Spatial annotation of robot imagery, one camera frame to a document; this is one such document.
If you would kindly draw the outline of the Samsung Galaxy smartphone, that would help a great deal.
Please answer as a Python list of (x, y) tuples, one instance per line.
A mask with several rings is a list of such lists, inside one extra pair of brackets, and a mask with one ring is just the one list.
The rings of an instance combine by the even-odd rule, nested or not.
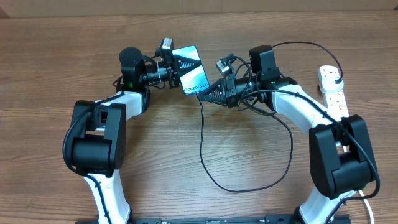
[[(195, 45), (174, 49), (172, 55), (175, 60), (177, 76), (185, 95), (192, 95), (206, 90), (210, 84), (205, 73), (203, 63)], [(194, 69), (181, 69), (179, 61), (197, 61)]]

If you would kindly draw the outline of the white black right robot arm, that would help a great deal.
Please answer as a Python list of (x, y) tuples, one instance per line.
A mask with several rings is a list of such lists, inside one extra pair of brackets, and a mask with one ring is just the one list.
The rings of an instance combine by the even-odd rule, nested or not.
[(349, 223), (336, 216), (339, 208), (360, 200), (359, 191), (368, 183), (381, 183), (364, 119), (334, 114), (308, 96), (281, 74), (271, 45), (249, 51), (248, 73), (242, 78), (236, 78), (235, 58), (229, 55), (217, 63), (222, 78), (198, 94), (199, 102), (232, 108), (254, 98), (269, 107), (270, 116), (285, 116), (309, 137), (314, 189), (293, 214), (266, 215), (266, 223)]

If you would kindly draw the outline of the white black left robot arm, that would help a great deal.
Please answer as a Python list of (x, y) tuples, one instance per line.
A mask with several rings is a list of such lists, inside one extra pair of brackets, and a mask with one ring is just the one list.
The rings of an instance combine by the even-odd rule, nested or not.
[(96, 223), (133, 223), (121, 182), (126, 154), (126, 123), (145, 112), (150, 85), (176, 82), (183, 92), (194, 93), (203, 66), (194, 45), (174, 50), (159, 48), (160, 61), (135, 47), (119, 54), (121, 77), (114, 96), (98, 101), (77, 101), (62, 152), (66, 166), (90, 186), (99, 217)]

